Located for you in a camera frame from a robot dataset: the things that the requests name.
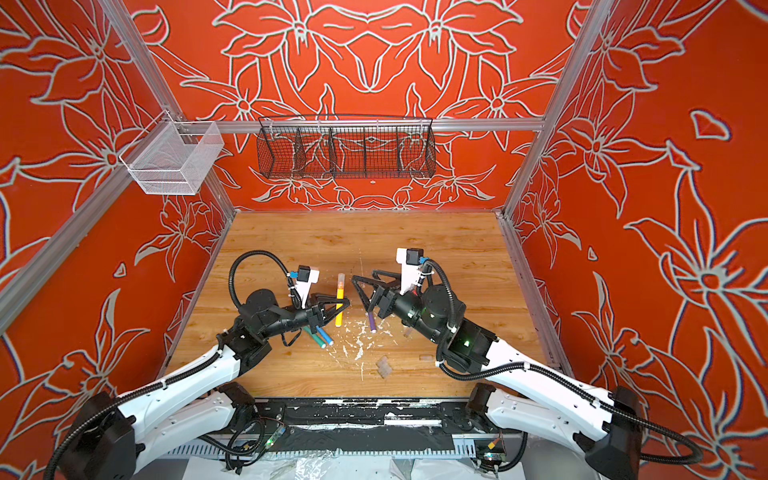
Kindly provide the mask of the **blue highlighter pen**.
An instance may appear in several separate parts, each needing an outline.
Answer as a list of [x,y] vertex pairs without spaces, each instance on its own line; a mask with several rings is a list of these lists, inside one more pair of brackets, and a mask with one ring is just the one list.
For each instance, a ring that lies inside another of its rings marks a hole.
[[332,346],[334,344],[333,339],[325,332],[325,330],[322,327],[317,328],[317,334],[323,339],[323,341],[328,346]]

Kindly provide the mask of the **orange highlighter pen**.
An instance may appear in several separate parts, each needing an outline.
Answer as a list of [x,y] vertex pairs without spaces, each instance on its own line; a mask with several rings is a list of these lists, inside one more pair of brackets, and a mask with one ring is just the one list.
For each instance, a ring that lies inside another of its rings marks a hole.
[[[336,291],[336,298],[339,300],[339,303],[336,305],[337,309],[343,309],[344,304],[343,300],[345,298],[345,280],[346,276],[344,273],[339,273],[337,277],[337,291]],[[343,313],[340,312],[334,320],[334,325],[337,328],[340,328],[343,325]]]

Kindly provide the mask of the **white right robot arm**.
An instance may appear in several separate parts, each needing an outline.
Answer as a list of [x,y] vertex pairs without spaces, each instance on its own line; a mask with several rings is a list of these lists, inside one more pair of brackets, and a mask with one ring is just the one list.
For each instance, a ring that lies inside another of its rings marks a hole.
[[608,479],[639,476],[643,419],[638,396],[577,381],[468,320],[438,267],[376,270],[351,279],[365,310],[394,316],[436,347],[438,367],[470,382],[472,410],[500,430],[545,438],[583,456]]

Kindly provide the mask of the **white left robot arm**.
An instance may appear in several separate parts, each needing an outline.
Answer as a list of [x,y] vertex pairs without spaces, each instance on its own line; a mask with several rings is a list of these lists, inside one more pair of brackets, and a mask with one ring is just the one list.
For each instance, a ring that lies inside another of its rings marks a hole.
[[255,400],[236,380],[266,357],[270,338],[316,331],[349,304],[314,295],[306,306],[281,308],[272,291],[253,292],[216,346],[190,364],[122,396],[98,394],[87,401],[52,454],[45,478],[129,479],[195,438],[245,425],[255,416]]

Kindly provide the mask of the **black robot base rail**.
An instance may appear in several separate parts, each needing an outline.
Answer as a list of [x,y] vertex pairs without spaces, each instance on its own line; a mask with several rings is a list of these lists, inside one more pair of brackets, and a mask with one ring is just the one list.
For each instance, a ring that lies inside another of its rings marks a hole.
[[472,456],[502,431],[471,417],[465,398],[262,398],[266,431],[284,426],[275,452],[456,453]]

